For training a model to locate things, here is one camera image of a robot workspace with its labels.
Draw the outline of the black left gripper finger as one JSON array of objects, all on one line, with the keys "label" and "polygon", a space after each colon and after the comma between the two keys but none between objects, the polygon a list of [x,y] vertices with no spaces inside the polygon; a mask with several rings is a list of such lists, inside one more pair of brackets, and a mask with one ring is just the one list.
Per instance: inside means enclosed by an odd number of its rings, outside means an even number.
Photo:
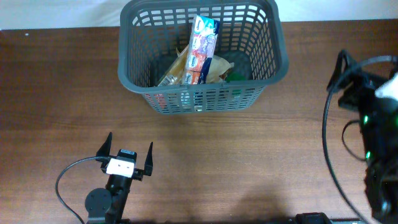
[{"label": "black left gripper finger", "polygon": [[149,150],[147,152],[146,161],[144,164],[144,175],[151,176],[153,171],[153,142],[150,143]]},{"label": "black left gripper finger", "polygon": [[110,150],[111,150],[111,142],[112,142],[113,134],[110,132],[108,137],[106,138],[103,145],[99,148],[96,153],[97,157],[109,157]]}]

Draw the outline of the spaghetti packet red ends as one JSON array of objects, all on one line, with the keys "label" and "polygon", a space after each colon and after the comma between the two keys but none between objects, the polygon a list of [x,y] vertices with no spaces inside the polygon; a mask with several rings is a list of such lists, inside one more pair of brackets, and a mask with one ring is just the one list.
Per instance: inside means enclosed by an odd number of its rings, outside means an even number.
[{"label": "spaghetti packet red ends", "polygon": [[[181,85],[181,79],[184,74],[188,50],[189,45],[187,45],[181,52],[179,52],[176,48],[177,58],[167,69],[162,78],[157,82],[156,86]],[[176,93],[168,93],[167,99],[175,100],[176,98]],[[155,100],[158,102],[160,109],[164,110],[167,107],[164,94],[156,94]]]}]

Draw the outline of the grey plastic basket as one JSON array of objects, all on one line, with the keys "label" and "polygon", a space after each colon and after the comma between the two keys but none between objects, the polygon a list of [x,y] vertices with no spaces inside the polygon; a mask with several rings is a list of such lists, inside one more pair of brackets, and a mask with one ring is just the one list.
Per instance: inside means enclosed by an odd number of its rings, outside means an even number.
[{"label": "grey plastic basket", "polygon": [[119,81],[159,113],[246,109],[288,68],[274,0],[131,1],[121,11]]}]

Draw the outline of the green lid jar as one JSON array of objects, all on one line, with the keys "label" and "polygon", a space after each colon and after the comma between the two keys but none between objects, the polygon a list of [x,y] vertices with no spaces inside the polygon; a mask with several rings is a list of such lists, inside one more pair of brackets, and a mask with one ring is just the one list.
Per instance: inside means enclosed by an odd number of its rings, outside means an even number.
[{"label": "green lid jar", "polygon": [[225,81],[227,83],[234,82],[234,81],[244,81],[244,80],[246,80],[245,76],[240,75],[238,73],[234,73],[234,72],[230,73],[225,79]]}]

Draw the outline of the beige grain bag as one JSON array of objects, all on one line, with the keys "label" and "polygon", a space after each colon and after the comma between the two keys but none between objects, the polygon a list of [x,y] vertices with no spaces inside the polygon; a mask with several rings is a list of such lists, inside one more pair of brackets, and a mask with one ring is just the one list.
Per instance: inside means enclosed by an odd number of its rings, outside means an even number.
[{"label": "beige grain bag", "polygon": [[228,62],[224,58],[214,55],[206,78],[206,83],[222,83],[233,68],[233,62]]}]

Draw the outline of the Kleenex tissue multipack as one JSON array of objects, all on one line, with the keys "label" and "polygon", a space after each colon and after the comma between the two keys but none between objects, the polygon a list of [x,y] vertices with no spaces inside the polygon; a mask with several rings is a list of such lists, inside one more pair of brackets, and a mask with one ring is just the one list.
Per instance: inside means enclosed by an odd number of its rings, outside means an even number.
[{"label": "Kleenex tissue multipack", "polygon": [[189,41],[189,50],[182,77],[183,85],[206,83],[214,56],[220,22],[205,16],[195,15]]}]

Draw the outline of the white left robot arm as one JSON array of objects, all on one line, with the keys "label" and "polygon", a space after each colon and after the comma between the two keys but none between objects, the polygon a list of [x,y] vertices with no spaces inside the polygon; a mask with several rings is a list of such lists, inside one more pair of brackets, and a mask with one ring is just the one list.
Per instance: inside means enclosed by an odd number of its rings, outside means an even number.
[{"label": "white left robot arm", "polygon": [[149,148],[144,169],[136,168],[137,153],[121,149],[115,156],[110,154],[113,134],[109,133],[97,151],[100,169],[109,175],[104,188],[92,190],[85,199],[88,223],[130,223],[123,218],[124,208],[134,180],[141,181],[152,172],[152,148]]}]

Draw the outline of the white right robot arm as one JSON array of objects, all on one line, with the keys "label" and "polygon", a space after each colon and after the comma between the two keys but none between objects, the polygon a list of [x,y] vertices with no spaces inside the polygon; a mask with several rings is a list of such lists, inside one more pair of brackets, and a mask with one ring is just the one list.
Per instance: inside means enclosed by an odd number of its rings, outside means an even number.
[{"label": "white right robot arm", "polygon": [[326,88],[322,118],[325,162],[341,197],[357,215],[355,223],[368,223],[338,182],[327,146],[328,112],[333,95],[343,91],[338,105],[359,114],[348,125],[358,124],[366,163],[364,193],[378,223],[397,223],[397,56],[381,55],[360,62],[341,50]]}]

